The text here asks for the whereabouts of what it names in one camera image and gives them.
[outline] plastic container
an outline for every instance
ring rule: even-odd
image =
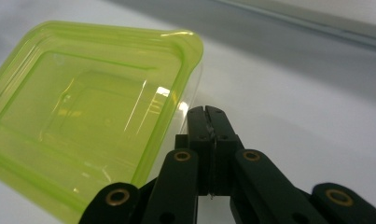
[[[141,187],[201,57],[190,31],[35,27],[0,68],[0,179],[71,223],[104,186]]]

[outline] green plastic container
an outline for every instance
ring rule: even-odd
[[[0,179],[69,223],[106,185],[143,186],[201,58],[190,31],[35,27],[0,68]]]

